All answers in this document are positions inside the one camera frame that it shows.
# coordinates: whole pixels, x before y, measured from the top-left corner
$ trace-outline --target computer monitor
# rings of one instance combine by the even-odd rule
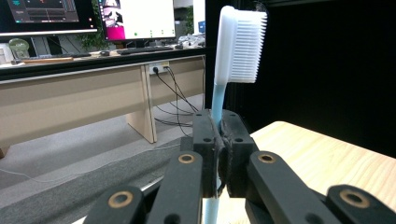
[[[0,39],[97,32],[92,0],[0,0]]]
[[[175,38],[173,0],[99,0],[107,41]]]

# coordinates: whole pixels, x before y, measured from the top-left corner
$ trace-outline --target light wooden tabletop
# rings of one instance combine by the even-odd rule
[[[251,135],[260,150],[285,160],[305,184],[323,195],[333,185],[364,189],[396,211],[396,160],[283,121]],[[249,223],[245,200],[220,197],[218,223]]]

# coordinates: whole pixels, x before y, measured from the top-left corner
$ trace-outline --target green plant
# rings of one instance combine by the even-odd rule
[[[194,8],[187,7],[186,15],[186,35],[194,34]]]
[[[76,39],[80,41],[82,48],[85,49],[86,51],[90,51],[90,49],[92,48],[107,49],[110,46],[110,44],[107,41],[105,41],[97,0],[92,0],[92,6],[93,6],[93,11],[95,13],[98,31],[95,34],[90,34],[90,35],[77,35]]]

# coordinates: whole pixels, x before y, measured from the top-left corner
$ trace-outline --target black cable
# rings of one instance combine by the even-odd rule
[[[174,91],[174,90],[172,89],[172,87],[170,87],[170,86],[160,77],[160,75],[158,74],[158,71],[156,72],[155,75],[157,75],[157,77],[160,79],[160,81],[161,81],[163,84],[165,84],[165,85],[169,88],[169,90],[171,90],[174,94],[176,94],[176,95],[177,95],[178,97],[180,97],[183,101],[185,101],[187,104],[190,105],[190,102],[189,102],[186,98],[184,98],[183,96],[179,95],[176,91]]]
[[[177,114],[175,114],[175,113],[171,113],[171,112],[169,112],[169,111],[165,111],[165,110],[161,109],[159,106],[157,106],[157,108],[158,108],[159,110],[161,110],[163,113],[170,114],[170,115],[177,115]],[[179,115],[180,115],[180,116],[192,116],[193,113],[188,112],[188,114],[179,114]]]
[[[169,104],[171,104],[174,108],[177,108],[176,105],[172,104],[172,102],[169,102]],[[183,109],[180,109],[180,108],[179,108],[178,110],[183,111],[183,112],[186,112],[186,113],[189,113],[189,114],[191,114],[191,115],[194,114],[194,112],[190,112],[190,111],[183,110]]]
[[[155,75],[157,75],[157,77],[160,79],[160,81],[163,83],[163,84],[165,84],[171,91],[173,91],[175,94],[176,94],[176,104],[177,104],[177,102],[178,102],[178,97],[180,97],[180,98],[182,98],[183,99],[183,97],[182,96],[180,96],[178,93],[177,93],[177,83],[176,83],[176,80],[173,78],[173,80],[174,80],[174,82],[175,82],[175,90],[173,90],[165,81],[163,81],[163,79],[162,78],[160,78],[160,75],[159,75],[159,73],[158,73],[158,68],[157,67],[154,67],[153,68],[153,71],[155,72]],[[185,132],[184,132],[184,130],[183,130],[183,128],[182,128],[182,124],[180,123],[180,120],[179,120],[179,116],[178,116],[178,106],[177,106],[177,124],[178,124],[178,127],[180,128],[180,130],[183,132],[183,134],[184,135],[186,135],[187,137],[191,137],[191,136],[189,136],[189,135],[187,135]]]
[[[169,72],[169,74],[171,75],[172,79],[173,79],[174,82],[175,82],[175,89],[176,89],[176,90],[177,90],[177,89],[180,90],[180,94],[184,97],[184,98],[183,98],[184,101],[191,107],[191,109],[192,109],[194,112],[197,112],[198,109],[197,109],[194,105],[192,105],[192,104],[187,100],[187,97],[183,94],[183,92],[181,91],[180,87],[177,85],[176,78],[175,78],[175,74],[173,73],[172,69],[171,69],[169,66],[165,66],[165,68],[166,68],[166,70]]]
[[[44,41],[44,37],[41,37],[41,40],[43,41],[44,48],[46,49],[46,54],[48,54],[49,50],[47,49],[46,42]]]
[[[133,44],[134,41],[125,44],[125,48],[128,49],[128,45]]]
[[[69,52],[67,51],[67,49],[65,49],[64,47],[62,47],[62,45],[60,45],[60,44],[56,43],[55,41],[53,41],[51,38],[47,38],[47,41],[48,41],[48,40],[50,40],[52,43],[56,44],[57,46],[61,47],[61,49],[63,49],[64,52],[69,53]]]
[[[181,126],[186,127],[186,128],[191,128],[192,127],[192,124],[188,124],[188,123],[177,123],[177,122],[167,121],[167,120],[163,120],[163,119],[155,119],[155,120],[157,120],[158,122],[160,122],[162,124],[166,124],[166,125],[172,125],[172,126],[181,125]]]
[[[77,50],[78,53],[81,53],[81,51],[79,51],[78,48],[76,48],[76,46],[73,44],[72,41],[70,41],[69,37],[67,35],[65,35],[64,37],[66,37],[67,41],[69,41],[69,43],[73,46],[73,48],[75,48]]]

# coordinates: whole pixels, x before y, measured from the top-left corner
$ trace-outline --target cable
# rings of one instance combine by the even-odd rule
[[[192,124],[188,124],[188,123],[179,123],[179,122],[167,121],[167,120],[163,120],[163,119],[155,119],[155,120],[157,120],[160,123],[166,124],[166,125],[173,125],[173,126],[181,125],[181,126],[186,127],[186,128],[191,128],[192,127]]]
[[[172,89],[172,87],[170,87],[170,86],[160,77],[160,75],[158,74],[158,68],[154,67],[153,69],[157,69],[157,72],[156,72],[155,75],[160,79],[160,81],[161,81],[163,84],[165,84],[172,92],[174,92],[178,97],[180,97],[183,101],[185,101],[187,104],[190,105],[190,102],[189,102],[186,98],[184,98],[183,96],[179,95],[176,91],[174,91],[174,90]]]
[[[50,42],[56,44],[57,46],[61,47],[61,49],[64,50],[64,52],[68,53],[67,49],[65,49],[64,47],[62,47],[62,45],[56,43],[55,41],[53,41],[51,38],[47,38],[47,41],[50,40]]]
[[[171,147],[178,147],[178,146],[180,146],[180,144],[177,144],[177,145],[174,145],[174,146],[170,146],[170,147],[153,148],[153,149],[146,150],[146,151],[158,151],[158,150],[163,150],[163,149],[167,149],[167,148],[171,148]],[[27,177],[28,179],[31,179],[31,180],[33,180],[33,181],[35,181],[35,182],[37,182],[37,183],[50,183],[50,182],[57,182],[57,181],[59,181],[59,180],[65,179],[65,178],[67,178],[67,177],[69,177],[69,176],[73,176],[73,175],[85,175],[85,174],[91,173],[91,172],[93,172],[93,171],[96,171],[96,170],[98,170],[98,169],[100,169],[100,168],[103,168],[103,167],[105,167],[105,166],[108,166],[108,165],[110,165],[110,164],[117,163],[117,162],[119,162],[119,161],[125,161],[125,160],[127,160],[127,159],[130,159],[130,158],[124,158],[124,159],[117,160],[117,161],[111,161],[111,162],[108,162],[108,163],[106,163],[106,164],[104,164],[104,165],[102,165],[102,166],[99,166],[98,168],[95,168],[95,169],[90,170],[90,171],[87,171],[87,172],[73,173],[73,174],[70,174],[70,175],[64,175],[64,176],[62,176],[62,177],[60,177],[60,178],[51,179],[51,180],[38,180],[38,179],[35,179],[35,178],[30,177],[29,175],[26,175],[26,174],[23,174],[23,173],[11,172],[11,171],[7,171],[7,170],[3,170],[3,169],[0,169],[0,171],[2,171],[2,172],[4,172],[4,173],[7,173],[7,174],[11,174],[11,175],[23,175],[23,176]]]
[[[172,102],[169,102],[169,104],[171,104],[174,108],[177,108],[176,105],[174,105]],[[180,108],[179,108],[178,110],[183,111],[183,112],[186,112],[186,113],[189,113],[189,114],[191,114],[191,115],[194,114],[194,112],[186,111],[186,110],[183,110],[183,109],[180,109]]]
[[[176,80],[175,80],[175,77],[171,74],[171,77],[172,77],[172,79],[174,80],[174,82],[175,82],[175,90],[173,90],[165,81],[163,81],[163,79],[160,77],[160,74],[158,73],[158,68],[157,67],[153,67],[153,72],[155,73],[155,75],[157,75],[157,77],[160,79],[160,81],[163,83],[163,84],[165,84],[172,92],[174,92],[175,93],[175,95],[176,95],[176,104],[177,104],[177,106],[176,106],[176,108],[177,108],[177,124],[178,124],[178,127],[180,128],[180,130],[184,133],[184,135],[186,135],[187,137],[191,137],[191,136],[189,136],[189,135],[187,135],[185,132],[184,132],[184,130],[183,130],[183,128],[181,127],[182,125],[180,124],[180,120],[179,120],[179,117],[178,117],[178,97],[180,97],[181,99],[183,99],[187,104],[189,104],[189,105],[191,105],[190,104],[190,102],[186,99],[186,97],[183,95],[183,96],[181,96],[181,95],[179,95],[178,93],[177,93],[177,83],[176,83]]]
[[[165,66],[165,69],[168,71],[168,73],[171,75],[172,79],[174,80],[174,82],[175,82],[175,89],[176,89],[176,90],[177,90],[177,89],[180,90],[180,94],[184,97],[184,100],[186,101],[186,103],[189,104],[189,106],[191,107],[191,109],[192,109],[194,112],[197,112],[198,109],[197,109],[194,105],[190,104],[190,102],[187,100],[187,97],[183,94],[183,92],[181,91],[180,87],[177,85],[177,83],[176,83],[176,78],[175,78],[175,74],[173,73],[172,69],[171,69],[169,66]]]
[[[41,40],[43,41],[44,48],[46,49],[46,54],[48,54],[49,50],[47,49],[46,42],[44,41],[44,37],[41,37]]]
[[[156,105],[156,107],[157,107],[159,110],[161,110],[163,113],[170,114],[170,115],[177,115],[177,114],[171,113],[171,112],[169,112],[169,111],[165,111],[165,110],[161,109],[161,108],[160,108],[159,106],[157,106],[157,105]],[[192,116],[193,113],[188,112],[188,114],[179,114],[179,115],[180,115],[180,116]]]
[[[73,46],[73,48],[75,48],[77,50],[78,53],[81,53],[81,51],[79,51],[78,48],[76,48],[76,46],[73,44],[72,41],[70,41],[69,37],[67,35],[65,35],[64,37],[66,37],[67,41]]]
[[[134,41],[131,41],[131,42],[126,43],[126,44],[125,44],[125,48],[128,49],[128,45],[130,45],[130,44],[132,44],[132,43],[134,43]]]

